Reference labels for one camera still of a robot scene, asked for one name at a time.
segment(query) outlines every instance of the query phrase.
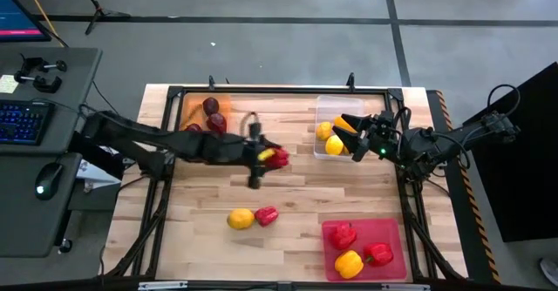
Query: red bell pepper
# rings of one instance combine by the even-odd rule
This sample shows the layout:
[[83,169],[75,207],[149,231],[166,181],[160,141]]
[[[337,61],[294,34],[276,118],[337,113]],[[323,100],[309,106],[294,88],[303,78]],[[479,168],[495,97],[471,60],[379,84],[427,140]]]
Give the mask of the red bell pepper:
[[357,230],[355,230],[350,223],[337,226],[335,232],[330,236],[331,245],[338,250],[344,250],[350,247],[355,240],[357,240]]
[[267,206],[264,208],[258,209],[255,214],[255,219],[258,220],[260,226],[265,227],[269,225],[271,222],[277,219],[279,213],[277,212],[276,208],[273,206]]
[[289,153],[282,148],[273,148],[274,154],[264,161],[265,166],[278,169],[289,164]]
[[364,262],[377,267],[393,261],[393,252],[387,243],[372,243],[364,247]]

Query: white paper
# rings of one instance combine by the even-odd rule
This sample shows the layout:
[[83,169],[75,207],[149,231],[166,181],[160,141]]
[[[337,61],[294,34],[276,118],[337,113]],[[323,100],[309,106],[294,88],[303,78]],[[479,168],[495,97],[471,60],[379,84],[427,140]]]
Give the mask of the white paper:
[[2,75],[0,78],[0,93],[8,93],[11,94],[16,90],[18,82],[14,79],[14,76],[11,75]]

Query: wooden table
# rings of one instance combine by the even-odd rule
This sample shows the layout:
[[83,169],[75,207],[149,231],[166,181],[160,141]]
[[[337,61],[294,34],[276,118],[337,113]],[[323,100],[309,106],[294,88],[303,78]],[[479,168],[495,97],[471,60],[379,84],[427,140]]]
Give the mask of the wooden table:
[[[140,123],[160,126],[168,87],[146,86],[138,116]],[[425,89],[413,87],[403,91],[405,105],[412,109],[411,127],[432,125]],[[251,190],[246,187],[247,168],[204,166],[179,160],[160,250],[158,279],[326,281],[320,226],[323,221],[395,218],[407,265],[404,281],[412,280],[393,164],[372,153],[360,163],[316,159],[312,153],[316,97],[249,94],[249,88],[247,94],[231,94],[228,130],[238,133],[239,120],[247,112],[258,112],[263,132],[290,152],[290,165],[267,174],[260,190]],[[364,100],[366,113],[384,109],[380,96],[355,97]],[[172,124],[176,110],[174,107]],[[138,175],[137,168],[129,169],[123,183]],[[446,186],[445,179],[432,180]],[[103,256],[107,270],[116,265],[138,235],[147,184],[147,179],[142,180],[119,194]],[[428,183],[422,194],[433,242],[453,267],[466,276],[450,199]],[[281,214],[272,226],[244,231],[228,227],[226,218],[231,209],[269,205],[276,206]],[[151,242],[146,246],[143,270],[149,262]],[[426,274],[422,244],[417,249],[422,272]]]

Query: yellow and black caution tape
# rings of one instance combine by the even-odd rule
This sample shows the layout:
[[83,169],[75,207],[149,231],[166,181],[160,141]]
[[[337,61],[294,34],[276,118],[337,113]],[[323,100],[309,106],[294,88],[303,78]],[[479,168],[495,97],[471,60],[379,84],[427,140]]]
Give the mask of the yellow and black caution tape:
[[[450,115],[447,112],[446,101],[444,100],[444,94],[441,91],[436,91],[439,98],[439,104],[442,108],[442,113],[444,114],[444,118],[446,119],[447,128],[451,131],[453,130],[452,121],[450,120]],[[497,283],[501,283],[500,276],[498,275],[498,270],[496,269],[496,262],[494,260],[494,255],[492,254],[492,249],[490,248],[490,244],[488,243],[487,232],[485,231],[485,227],[482,223],[482,217],[480,217],[479,206],[477,205],[477,201],[474,198],[473,189],[471,188],[471,181],[469,180],[469,176],[465,167],[459,165],[461,169],[461,178],[463,178],[463,183],[465,184],[465,189],[467,194],[469,195],[469,205],[471,206],[471,210],[475,215],[475,221],[477,222],[477,227],[479,229],[480,239],[482,240],[482,244],[485,246],[485,253],[488,257],[488,266],[492,270],[492,277],[494,281]]]

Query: orange plate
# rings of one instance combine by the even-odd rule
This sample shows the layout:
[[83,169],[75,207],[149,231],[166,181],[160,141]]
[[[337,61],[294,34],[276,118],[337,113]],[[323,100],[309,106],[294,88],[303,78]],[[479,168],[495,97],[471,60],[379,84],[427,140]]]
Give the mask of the orange plate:
[[192,123],[196,123],[201,126],[203,131],[208,131],[208,126],[206,125],[206,120],[208,116],[203,111],[201,103],[203,103],[206,98],[215,98],[219,102],[219,113],[223,115],[225,120],[227,120],[228,128],[228,115],[230,114],[231,104],[230,95],[227,94],[210,94],[210,93],[190,93],[184,97],[184,103],[182,103],[182,114],[180,119],[180,130],[185,130],[187,126]]

